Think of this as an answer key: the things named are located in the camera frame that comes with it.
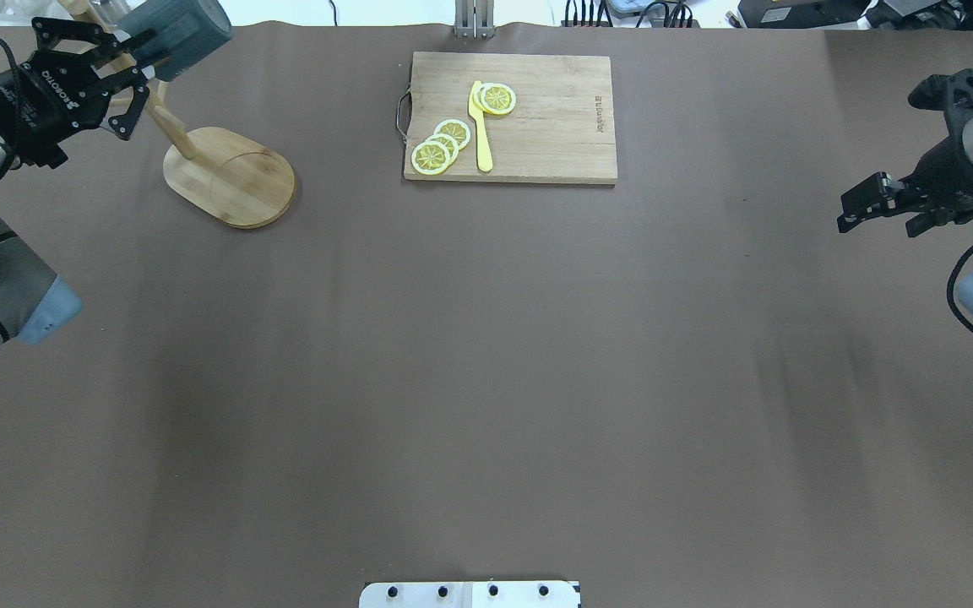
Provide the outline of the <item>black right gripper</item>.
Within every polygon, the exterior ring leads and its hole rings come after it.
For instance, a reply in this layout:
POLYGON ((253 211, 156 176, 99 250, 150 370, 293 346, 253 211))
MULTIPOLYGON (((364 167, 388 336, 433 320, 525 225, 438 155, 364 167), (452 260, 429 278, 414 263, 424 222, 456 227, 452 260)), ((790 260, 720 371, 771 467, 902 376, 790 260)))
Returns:
POLYGON ((868 220, 903 213, 900 203, 905 195, 907 210, 916 212, 905 224, 910 238, 934 227, 973 220, 973 163, 966 158, 961 142, 954 136, 944 138, 919 159, 903 181, 878 171, 842 193, 839 234, 868 220))

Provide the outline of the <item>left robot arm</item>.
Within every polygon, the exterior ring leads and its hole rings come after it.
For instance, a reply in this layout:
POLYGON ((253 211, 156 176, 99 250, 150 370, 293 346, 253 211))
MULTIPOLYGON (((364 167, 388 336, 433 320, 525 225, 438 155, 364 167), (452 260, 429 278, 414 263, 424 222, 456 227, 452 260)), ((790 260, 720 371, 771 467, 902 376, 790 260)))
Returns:
MULTIPOLYGON (((51 17, 35 17, 31 27, 37 49, 23 61, 0 37, 0 181, 22 166, 57 168, 67 159, 62 143, 85 131, 105 128, 127 141, 149 97, 154 70, 141 62, 98 72, 154 32, 51 17)), ((80 308, 61 275, 0 218, 0 347, 11 339, 38 343, 80 308)))

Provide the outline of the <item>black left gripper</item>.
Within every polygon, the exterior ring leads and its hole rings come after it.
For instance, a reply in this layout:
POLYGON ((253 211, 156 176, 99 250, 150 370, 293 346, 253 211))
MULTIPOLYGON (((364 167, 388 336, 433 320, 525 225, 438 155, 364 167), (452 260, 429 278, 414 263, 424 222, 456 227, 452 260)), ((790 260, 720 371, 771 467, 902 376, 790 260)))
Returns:
POLYGON ((157 37, 155 28, 131 34, 100 24, 34 17, 37 49, 17 61, 0 38, 8 68, 0 73, 0 136, 8 157, 28 166, 57 168, 67 160, 62 142, 103 127, 128 141, 150 96, 152 67, 128 67, 101 77, 101 67, 157 37))

